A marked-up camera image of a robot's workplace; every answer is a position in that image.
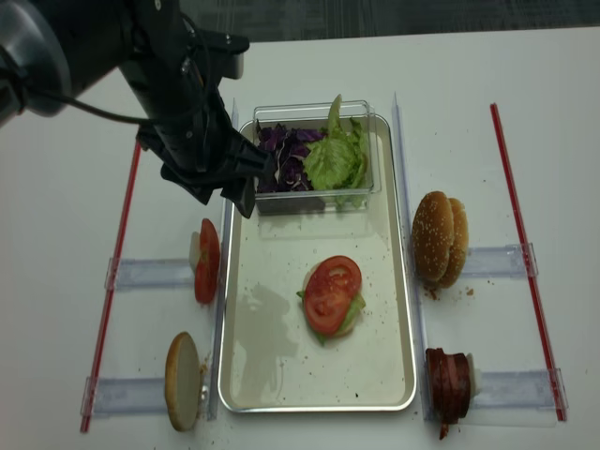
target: tray rim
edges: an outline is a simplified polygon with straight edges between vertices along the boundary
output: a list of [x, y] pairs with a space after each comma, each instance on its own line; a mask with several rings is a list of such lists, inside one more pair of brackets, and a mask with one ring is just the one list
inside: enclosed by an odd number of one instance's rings
[[[375, 119], [377, 121], [381, 121], [386, 130], [383, 130], [382, 132], [388, 135], [389, 138], [389, 142], [390, 142], [390, 152], [391, 152], [391, 158], [392, 160], [394, 160], [394, 139], [392, 136], [392, 129], [389, 125], [389, 122], [385, 119], [385, 117], [381, 116], [380, 114], [373, 114], [373, 116], [375, 117]], [[253, 124], [253, 121], [247, 121], [243, 126], [240, 127], [240, 130], [243, 130], [245, 127], [247, 126], [251, 126]], [[221, 333], [220, 333], [220, 345], [219, 345], [219, 360], [218, 360], [218, 382], [217, 382], [217, 386], [218, 386], [218, 396], [221, 399], [221, 402], [223, 403], [223, 405], [225, 406], [225, 408], [227, 408], [229, 411], [231, 411], [232, 413], [350, 413], [350, 412], [354, 412], [354, 413], [360, 413], [360, 412], [397, 412], [397, 411], [402, 411], [405, 410], [406, 408], [409, 407], [409, 405], [414, 401], [414, 398], [416, 396], [416, 386], [418, 383], [418, 378], [417, 378], [417, 371], [416, 371], [416, 362], [415, 362], [415, 355], [414, 355], [414, 336], [413, 336], [413, 320], [412, 320], [412, 315], [411, 315], [411, 303], [412, 303], [412, 298], [411, 298], [411, 292], [409, 290], [409, 285], [408, 285], [408, 280], [407, 277], [408, 275], [408, 271], [407, 271], [407, 266], [406, 266], [406, 259], [405, 259], [405, 255], [404, 255], [404, 248], [402, 245], [402, 232], [401, 232], [401, 227], [400, 227], [400, 205], [398, 203], [398, 194], [397, 194], [397, 190], [396, 190], [396, 186], [397, 186], [397, 174], [396, 174], [396, 170], [394, 167], [394, 164], [392, 164], [392, 182], [393, 182], [393, 186], [394, 188], [393, 190], [393, 195], [394, 195], [394, 205], [396, 207], [396, 217], [394, 219], [394, 223], [396, 224], [396, 228], [392, 227], [392, 231], [393, 230], [397, 230], [398, 233], [398, 243], [399, 243], [399, 247], [400, 247], [400, 262], [402, 264], [402, 281], [403, 281], [403, 285], [404, 285], [404, 302], [405, 302], [405, 307], [406, 307], [406, 314], [407, 314], [407, 326], [408, 326], [408, 339], [409, 339], [409, 349], [410, 349], [410, 362], [411, 362], [411, 372], [412, 372], [412, 379], [413, 379], [413, 383], [412, 383], [412, 389], [410, 394], [408, 395], [408, 398], [403, 401], [402, 403], [399, 403], [398, 405], [375, 405], [375, 406], [266, 406], [266, 407], [248, 407], [248, 408], [238, 408], [235, 407], [233, 405], [231, 405], [226, 399], [225, 396], [223, 395], [223, 385], [222, 385], [222, 381], [223, 381], [223, 377], [222, 377], [222, 370], [223, 370], [223, 354], [224, 354], [224, 344], [225, 344], [225, 315], [227, 314], [227, 297], [228, 297], [228, 292], [229, 292], [229, 288], [230, 288], [230, 274], [231, 274], [231, 265], [230, 265], [230, 261], [231, 261], [231, 257], [232, 257], [232, 248], [233, 248], [233, 224], [234, 224], [234, 215], [235, 215], [235, 211], [234, 211], [234, 206], [231, 202], [227, 202], [225, 204], [225, 208], [224, 208], [224, 215], [223, 215], [223, 232], [226, 233], [228, 235], [228, 240], [227, 240], [227, 268], [225, 270], [225, 274], [223, 274], [223, 276], [225, 277], [225, 288], [222, 290], [222, 295], [219, 296], [218, 302], [220, 304], [223, 305], [223, 320], [221, 323]]]

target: red stripe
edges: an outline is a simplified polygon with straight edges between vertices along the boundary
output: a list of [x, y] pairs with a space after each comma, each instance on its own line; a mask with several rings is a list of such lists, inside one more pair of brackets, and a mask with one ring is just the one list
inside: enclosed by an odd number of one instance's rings
[[[522, 246], [526, 246], [529, 242], [527, 234], [525, 233], [525, 224], [523, 223], [523, 217], [521, 215], [521, 209], [518, 204], [517, 187], [515, 186], [515, 178], [513, 177], [513, 171], [510, 167], [510, 160], [508, 158], [508, 151], [506, 150], [506, 141], [504, 140], [503, 125], [500, 121], [500, 113], [498, 112], [498, 105], [492, 103], [489, 105], [491, 110], [491, 117], [494, 122], [494, 128], [496, 130], [496, 139], [498, 140], [498, 146], [500, 147], [500, 158], [502, 159], [502, 165], [504, 166], [504, 174], [506, 175], [506, 185], [508, 186], [508, 193], [510, 195], [510, 202], [513, 205], [513, 213], [515, 214], [515, 222], [517, 224], [518, 240]], [[529, 266], [529, 254], [523, 254], [523, 260], [526, 266]], [[532, 292], [533, 309], [535, 310], [535, 319], [537, 320], [537, 327], [540, 332], [540, 338], [542, 339], [542, 348], [544, 349], [544, 358], [546, 359], [546, 367], [548, 370], [554, 370], [556, 365], [554, 363], [554, 356], [552, 355], [552, 347], [550, 346], [550, 337], [548, 335], [548, 328], [546, 326], [546, 319], [544, 319], [544, 310], [542, 309], [542, 299], [540, 298], [540, 292], [537, 287], [537, 278], [528, 277], [529, 288]], [[557, 382], [554, 377], [550, 377], [552, 384], [552, 392], [554, 393], [554, 403], [556, 404], [556, 415], [561, 422], [566, 421], [566, 408], [564, 407], [566, 402], [563, 399], [563, 391], [559, 389]]]
[[[133, 150], [133, 158], [131, 159], [131, 169], [129, 171], [129, 180], [127, 181], [127, 190], [125, 193], [125, 199], [123, 201], [123, 210], [121, 211], [121, 222], [119, 223], [119, 232], [116, 235], [116, 244], [114, 245], [114, 253], [112, 254], [112, 267], [113, 272], [114, 265], [118, 263], [121, 258], [121, 251], [123, 250], [123, 242], [125, 241], [125, 230], [128, 226], [129, 207], [131, 206], [131, 197], [133, 196], [133, 186], [135, 185], [135, 176], [138, 171], [138, 163], [140, 162], [140, 153], [142, 148], [139, 142], [136, 142], [135, 149]], [[111, 315], [111, 306], [113, 305], [113, 289], [108, 289], [104, 296], [104, 309], [102, 309], [102, 318], [100, 319], [100, 327], [97, 332], [96, 341], [96, 352], [94, 353], [94, 363], [92, 365], [92, 372], [90, 374], [90, 384], [88, 385], [88, 391], [85, 395], [88, 395], [89, 401], [85, 407], [90, 414], [84, 415], [82, 419], [82, 425], [80, 427], [81, 433], [87, 433], [90, 429], [91, 411], [94, 406], [94, 394], [96, 391], [96, 380], [100, 374], [100, 362], [102, 361], [102, 350], [104, 349], [104, 339], [106, 337], [106, 330], [109, 326], [109, 316]]]

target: tomato slice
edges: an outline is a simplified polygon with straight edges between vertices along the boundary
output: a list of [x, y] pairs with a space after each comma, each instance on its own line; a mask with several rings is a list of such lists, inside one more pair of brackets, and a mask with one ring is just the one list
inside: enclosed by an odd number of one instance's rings
[[206, 305], [215, 298], [218, 266], [221, 259], [220, 253], [215, 225], [205, 218], [202, 221], [200, 230], [200, 260], [196, 266], [196, 277], [194, 279], [194, 293], [198, 303]]
[[310, 328], [324, 335], [333, 335], [344, 322], [352, 298], [335, 284], [307, 287], [304, 308]]
[[327, 279], [329, 283], [336, 284], [340, 289], [346, 291], [350, 297], [354, 297], [360, 290], [363, 276], [356, 262], [346, 256], [333, 256], [326, 259], [313, 274], [322, 280]]

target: sesame seed bun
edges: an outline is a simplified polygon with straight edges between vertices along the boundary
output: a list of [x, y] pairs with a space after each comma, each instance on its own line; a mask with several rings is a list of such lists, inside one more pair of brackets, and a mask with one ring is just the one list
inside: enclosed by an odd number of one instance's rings
[[465, 261], [467, 261], [467, 249], [469, 248], [469, 226], [465, 205], [457, 199], [450, 199], [450, 204], [454, 218], [454, 244], [450, 247], [448, 268], [438, 281], [438, 285], [442, 288], [449, 288], [457, 282]]
[[460, 277], [469, 247], [464, 204], [443, 192], [429, 192], [414, 216], [412, 245], [419, 276], [434, 286], [452, 286]]
[[414, 262], [422, 279], [436, 283], [442, 278], [448, 268], [452, 244], [452, 205], [443, 192], [429, 192], [419, 204], [412, 223]]

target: black cable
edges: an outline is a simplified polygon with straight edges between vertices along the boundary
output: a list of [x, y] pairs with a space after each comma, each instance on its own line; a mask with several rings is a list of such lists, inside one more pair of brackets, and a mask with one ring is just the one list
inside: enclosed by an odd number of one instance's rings
[[119, 122], [119, 123], [124, 123], [124, 124], [131, 124], [131, 125], [138, 125], [138, 126], [164, 125], [164, 124], [169, 124], [169, 123], [181, 122], [185, 119], [188, 119], [189, 117], [193, 117], [196, 113], [198, 113], [202, 109], [203, 103], [205, 101], [205, 97], [208, 94], [209, 89], [210, 89], [210, 83], [211, 83], [210, 54], [208, 52], [208, 48], [206, 47], [206, 42], [204, 40], [204, 36], [201, 33], [201, 31], [196, 27], [195, 23], [189, 18], [189, 16], [187, 14], [182, 12], [181, 15], [188, 22], [189, 26], [192, 28], [192, 30], [194, 32], [194, 36], [198, 37], [200, 39], [200, 41], [202, 42], [202, 48], [204, 50], [204, 58], [205, 58], [206, 71], [207, 71], [207, 76], [206, 76], [206, 80], [204, 82], [204, 87], [203, 87], [204, 95], [202, 96], [202, 99], [198, 103], [196, 103], [193, 108], [191, 108], [190, 110], [188, 110], [186, 112], [183, 112], [181, 114], [177, 114], [177, 115], [171, 116], [171, 117], [160, 117], [157, 119], [144, 119], [141, 117], [131, 117], [128, 115], [122, 115], [122, 114], [117, 114], [114, 112], [108, 112], [105, 110], [101, 110], [100, 108], [97, 108], [90, 104], [83, 103], [83, 102], [77, 100], [76, 98], [65, 96], [63, 94], [49, 91], [47, 89], [42, 89], [40, 87], [34, 86], [31, 83], [26, 83], [25, 85], [22, 86], [22, 89], [26, 92], [31, 92], [40, 97], [48, 98], [48, 99], [57, 101], [59, 103], [63, 103], [65, 105], [72, 106], [73, 108], [77, 108], [78, 110], [96, 115], [103, 119], [112, 120], [114, 122]]

